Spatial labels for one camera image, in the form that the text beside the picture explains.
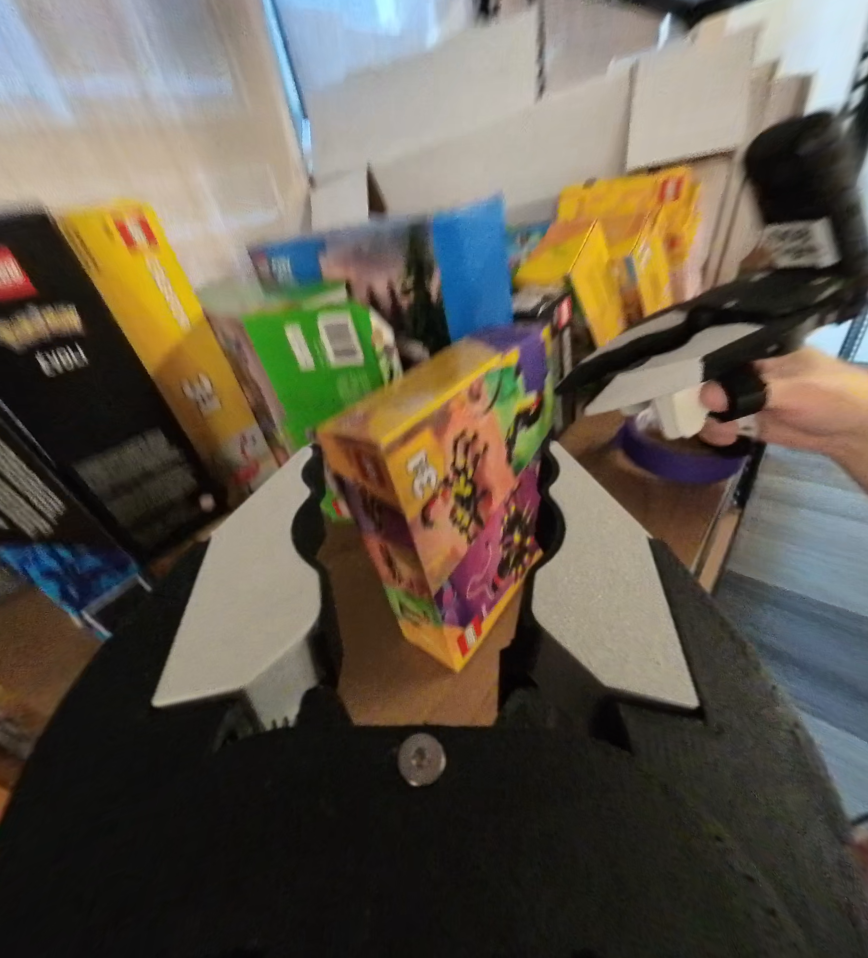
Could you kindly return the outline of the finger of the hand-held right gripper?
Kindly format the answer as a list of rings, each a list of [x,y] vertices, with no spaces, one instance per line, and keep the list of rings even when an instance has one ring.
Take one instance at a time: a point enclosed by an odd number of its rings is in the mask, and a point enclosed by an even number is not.
[[[585,402],[584,416],[639,409],[664,394],[698,386],[704,341],[705,333],[698,332],[683,345],[607,373],[604,388]]]
[[[657,313],[597,348],[560,379],[556,395],[595,396],[608,388],[619,375],[683,347],[695,335],[691,330],[691,312],[691,305],[677,305]]]

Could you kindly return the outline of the black bat logo toy box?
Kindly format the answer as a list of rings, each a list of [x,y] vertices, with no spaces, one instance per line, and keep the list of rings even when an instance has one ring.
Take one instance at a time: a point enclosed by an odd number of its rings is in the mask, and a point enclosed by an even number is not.
[[[100,638],[150,589],[0,401],[0,605],[27,584]]]

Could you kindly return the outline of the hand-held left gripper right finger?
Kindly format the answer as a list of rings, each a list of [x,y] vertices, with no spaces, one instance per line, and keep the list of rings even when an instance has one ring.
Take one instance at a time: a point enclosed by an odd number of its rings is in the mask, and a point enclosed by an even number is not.
[[[699,697],[651,537],[558,442],[549,496],[560,545],[536,571],[537,624],[611,693],[683,712]]]

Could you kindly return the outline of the stack of white cardboard boxes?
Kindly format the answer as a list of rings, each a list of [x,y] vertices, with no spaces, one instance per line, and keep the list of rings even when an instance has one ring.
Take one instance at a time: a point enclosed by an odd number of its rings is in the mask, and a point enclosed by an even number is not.
[[[313,182],[370,165],[388,214],[502,195],[510,222],[546,216],[594,178],[724,160],[806,111],[811,80],[756,58],[759,34],[687,38],[539,91],[540,14],[472,27],[308,97]]]

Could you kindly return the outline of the white cardboard box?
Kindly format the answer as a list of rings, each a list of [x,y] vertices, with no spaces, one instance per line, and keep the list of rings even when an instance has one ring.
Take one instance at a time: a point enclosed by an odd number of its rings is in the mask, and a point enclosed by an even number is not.
[[[315,233],[351,230],[388,215],[370,165],[317,179],[308,201],[310,229]]]

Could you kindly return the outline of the small green toy box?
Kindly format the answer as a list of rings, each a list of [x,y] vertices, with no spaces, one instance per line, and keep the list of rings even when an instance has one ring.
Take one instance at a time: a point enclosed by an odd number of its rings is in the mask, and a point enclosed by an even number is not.
[[[403,373],[390,325],[356,301],[259,310],[242,328],[262,393],[292,451]]]

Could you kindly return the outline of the small black toy box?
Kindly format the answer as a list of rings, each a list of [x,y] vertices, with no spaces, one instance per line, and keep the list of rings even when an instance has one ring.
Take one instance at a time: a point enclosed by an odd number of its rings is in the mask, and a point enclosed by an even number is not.
[[[584,314],[567,286],[525,286],[512,294],[512,308],[514,322],[545,327],[548,370],[555,387],[593,352]]]

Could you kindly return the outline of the person's right hand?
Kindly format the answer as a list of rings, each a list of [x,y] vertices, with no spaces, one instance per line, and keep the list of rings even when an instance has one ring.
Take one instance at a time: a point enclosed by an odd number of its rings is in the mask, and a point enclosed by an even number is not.
[[[701,390],[709,414],[700,437],[726,447],[740,436],[808,452],[828,453],[842,438],[857,395],[859,370],[811,348],[758,360],[753,369],[763,381],[763,408],[733,422],[714,413],[725,411],[727,396],[715,382]]]

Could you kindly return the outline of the spider toy box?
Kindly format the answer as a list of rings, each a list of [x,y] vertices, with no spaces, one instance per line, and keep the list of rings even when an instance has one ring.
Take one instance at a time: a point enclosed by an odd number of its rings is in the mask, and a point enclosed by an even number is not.
[[[542,557],[549,324],[484,329],[318,428],[407,642],[454,673]]]

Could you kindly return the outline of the yellow flamingo toy box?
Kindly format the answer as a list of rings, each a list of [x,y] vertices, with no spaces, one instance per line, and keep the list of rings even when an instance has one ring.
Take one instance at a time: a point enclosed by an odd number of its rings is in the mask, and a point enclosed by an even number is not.
[[[57,226],[232,507],[279,462],[154,211],[120,200]]]

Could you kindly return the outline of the purple masking tape roll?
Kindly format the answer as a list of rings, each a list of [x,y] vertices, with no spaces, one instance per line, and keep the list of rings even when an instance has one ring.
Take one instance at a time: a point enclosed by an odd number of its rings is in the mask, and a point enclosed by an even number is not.
[[[755,446],[749,437],[740,437],[727,447],[710,446],[697,437],[668,440],[652,419],[643,416],[626,417],[615,442],[637,469],[687,485],[715,485],[732,478]]]

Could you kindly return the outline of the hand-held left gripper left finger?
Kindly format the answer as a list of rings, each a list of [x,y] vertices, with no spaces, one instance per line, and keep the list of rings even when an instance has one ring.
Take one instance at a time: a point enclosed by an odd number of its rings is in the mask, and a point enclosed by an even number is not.
[[[211,534],[153,707],[236,701],[254,722],[344,722],[320,449],[293,454]]]

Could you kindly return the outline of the blue toy box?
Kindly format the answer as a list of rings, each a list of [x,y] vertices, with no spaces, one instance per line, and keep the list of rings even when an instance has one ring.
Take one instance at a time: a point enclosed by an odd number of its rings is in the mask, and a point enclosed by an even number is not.
[[[504,213],[495,196],[260,242],[248,256],[272,290],[343,284],[392,330],[408,370],[455,341],[512,322]]]

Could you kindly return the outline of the black gold toy box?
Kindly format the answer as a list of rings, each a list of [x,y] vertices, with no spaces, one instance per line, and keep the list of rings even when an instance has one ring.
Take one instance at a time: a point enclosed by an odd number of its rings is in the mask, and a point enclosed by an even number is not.
[[[0,214],[0,405],[141,563],[222,511],[223,490],[45,210]]]

